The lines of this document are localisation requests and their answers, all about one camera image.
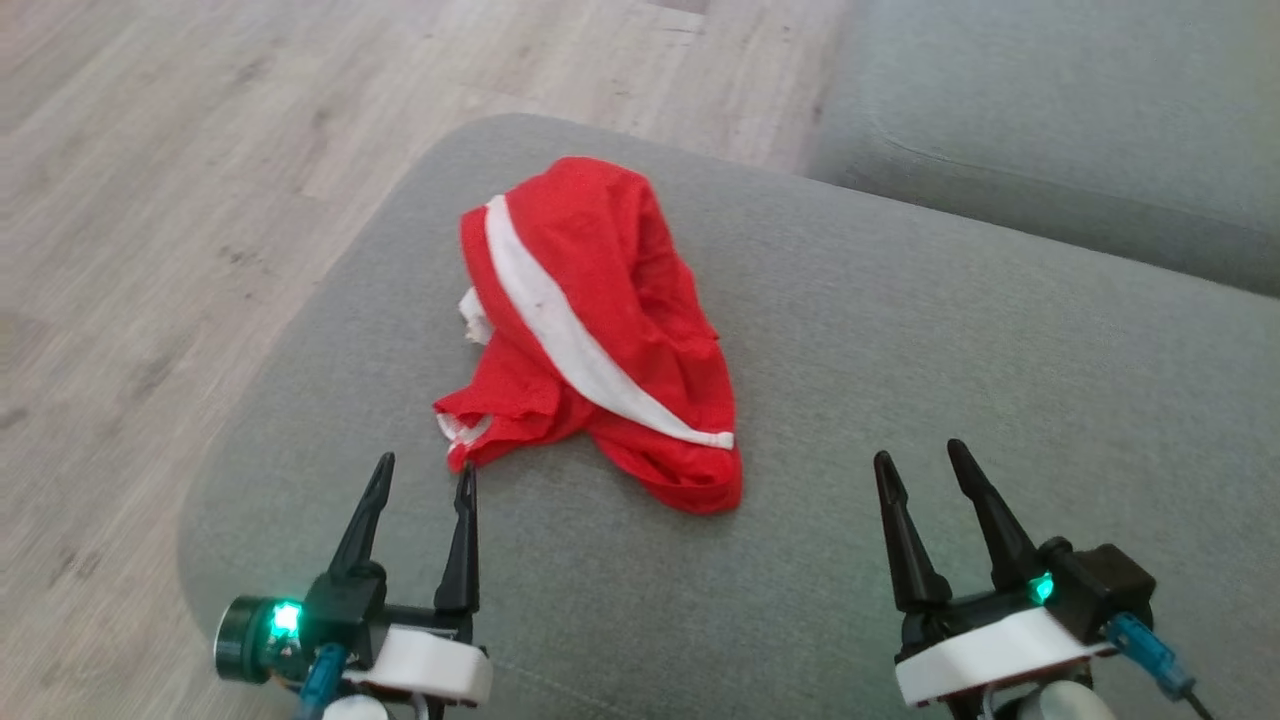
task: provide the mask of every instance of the blue connector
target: blue connector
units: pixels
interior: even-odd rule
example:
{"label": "blue connector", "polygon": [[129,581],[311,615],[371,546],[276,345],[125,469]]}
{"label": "blue connector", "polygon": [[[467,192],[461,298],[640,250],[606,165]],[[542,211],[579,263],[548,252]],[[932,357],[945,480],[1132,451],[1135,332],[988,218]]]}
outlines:
{"label": "blue connector", "polygon": [[1156,679],[1160,692],[1172,701],[1187,698],[1196,685],[1196,678],[1178,664],[1178,656],[1160,642],[1151,628],[1132,612],[1121,612],[1107,624],[1107,641],[1121,655],[1133,660]]}
{"label": "blue connector", "polygon": [[347,648],[329,643],[320,648],[307,680],[298,691],[298,706],[293,720],[320,720],[324,710],[333,702],[333,696],[342,683],[342,671],[347,669]]}

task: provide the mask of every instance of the gray upholstery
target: gray upholstery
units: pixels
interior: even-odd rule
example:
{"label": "gray upholstery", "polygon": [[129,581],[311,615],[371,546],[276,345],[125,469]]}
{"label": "gray upholstery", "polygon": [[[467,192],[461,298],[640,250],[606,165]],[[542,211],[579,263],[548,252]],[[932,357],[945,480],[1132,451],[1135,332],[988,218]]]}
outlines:
{"label": "gray upholstery", "polygon": [[[966,439],[1037,539],[1115,542],[1221,717],[1261,717],[1280,637],[1280,301],[814,181],[513,115],[408,174],[280,340],[189,495],[200,626],[301,593],[378,455],[375,555],[430,602],[453,515],[430,404],[476,348],[458,217],[562,155],[646,173],[723,336],[742,506],[682,515],[584,439],[481,471],[479,641],[494,702],[460,717],[938,717],[893,684],[872,456],[895,454],[957,592],[989,570],[955,487]],[[1120,661],[1120,717],[1174,712]]]}
{"label": "gray upholstery", "polygon": [[1276,0],[859,0],[810,177],[1280,296]]}

